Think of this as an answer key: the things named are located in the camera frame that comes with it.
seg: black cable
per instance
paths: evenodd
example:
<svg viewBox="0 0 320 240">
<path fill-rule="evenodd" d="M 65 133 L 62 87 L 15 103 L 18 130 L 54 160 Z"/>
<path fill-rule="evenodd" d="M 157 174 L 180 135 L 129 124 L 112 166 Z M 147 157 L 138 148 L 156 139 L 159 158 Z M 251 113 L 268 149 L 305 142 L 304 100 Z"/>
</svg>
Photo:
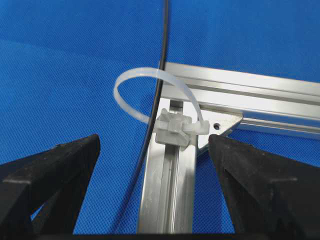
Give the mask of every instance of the black cable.
<svg viewBox="0 0 320 240">
<path fill-rule="evenodd" d="M 168 21 L 169 21 L 169 0 L 164 0 L 164 13 L 163 13 L 163 35 L 162 35 L 162 50 L 161 50 L 161 59 L 159 63 L 159 69 L 165 70 L 166 56 L 167 56 L 167 45 L 168 45 Z M 152 132 L 154 130 L 157 112 L 159 108 L 159 102 L 161 97 L 163 81 L 161 79 L 156 80 L 155 94 L 152 104 L 151 117 L 149 118 L 148 126 L 146 129 L 143 145 L 139 154 L 138 162 L 134 174 L 131 177 L 129 186 L 125 191 L 124 198 L 121 202 L 121 206 L 115 216 L 115 221 L 111 226 L 111 232 L 114 233 L 119 225 L 119 222 L 125 213 L 129 199 L 134 191 L 136 182 L 139 177 L 142 165 L 145 160 L 145 156 L 148 150 L 149 142 L 151 139 Z"/>
</svg>

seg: metal frame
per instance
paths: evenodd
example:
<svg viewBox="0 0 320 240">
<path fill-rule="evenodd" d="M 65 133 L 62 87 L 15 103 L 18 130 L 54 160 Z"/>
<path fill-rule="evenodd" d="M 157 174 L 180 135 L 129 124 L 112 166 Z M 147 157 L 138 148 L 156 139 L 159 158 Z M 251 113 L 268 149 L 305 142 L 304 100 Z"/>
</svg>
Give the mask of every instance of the metal frame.
<svg viewBox="0 0 320 240">
<path fill-rule="evenodd" d="M 233 128 L 320 139 L 320 84 L 287 78 L 166 63 L 165 70 L 183 80 L 209 119 L 210 134 Z M 176 87 L 164 84 L 159 112 L 196 113 Z M 197 152 L 209 136 L 187 149 L 149 144 L 138 219 L 138 233 L 191 233 Z"/>
</svg>

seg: black plastic part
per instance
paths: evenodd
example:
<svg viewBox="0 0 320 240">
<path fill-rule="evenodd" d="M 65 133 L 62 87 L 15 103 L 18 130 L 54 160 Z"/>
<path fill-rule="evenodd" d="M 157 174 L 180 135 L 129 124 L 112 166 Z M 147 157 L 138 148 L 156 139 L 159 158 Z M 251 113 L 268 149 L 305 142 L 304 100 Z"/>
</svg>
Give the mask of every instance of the black plastic part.
<svg viewBox="0 0 320 240">
<path fill-rule="evenodd" d="M 218 135 L 209 152 L 237 233 L 320 238 L 320 168 Z"/>
<path fill-rule="evenodd" d="M 0 239 L 72 234 L 99 153 L 95 134 L 1 165 Z"/>
</svg>

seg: blue textured cloth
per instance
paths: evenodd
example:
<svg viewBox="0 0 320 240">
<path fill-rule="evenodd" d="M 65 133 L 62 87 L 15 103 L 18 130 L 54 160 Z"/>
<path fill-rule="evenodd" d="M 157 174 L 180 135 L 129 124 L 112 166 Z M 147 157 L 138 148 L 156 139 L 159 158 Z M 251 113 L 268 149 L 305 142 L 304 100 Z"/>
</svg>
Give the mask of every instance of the blue textured cloth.
<svg viewBox="0 0 320 240">
<path fill-rule="evenodd" d="M 320 82 L 320 1 L 172 0 L 168 61 Z M 116 77 L 157 67 L 162 0 L 0 1 L 0 164 L 97 133 L 101 153 L 75 233 L 110 233 L 146 126 L 113 100 Z M 123 97 L 150 114 L 155 83 Z M 236 130 L 231 137 L 320 166 L 320 141 Z M 135 233 L 143 172 L 115 233 Z M 215 168 L 197 161 L 193 231 L 233 227 Z"/>
</svg>

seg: mounting hole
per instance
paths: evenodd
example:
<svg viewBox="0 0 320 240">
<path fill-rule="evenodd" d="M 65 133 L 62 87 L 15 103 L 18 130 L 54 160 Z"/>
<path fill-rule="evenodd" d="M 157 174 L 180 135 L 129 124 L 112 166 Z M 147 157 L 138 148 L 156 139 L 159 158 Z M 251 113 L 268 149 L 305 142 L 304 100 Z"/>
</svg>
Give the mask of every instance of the mounting hole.
<svg viewBox="0 0 320 240">
<path fill-rule="evenodd" d="M 215 123 L 213 124 L 213 127 L 215 130 L 219 130 L 220 129 L 220 124 L 219 123 Z"/>
</svg>

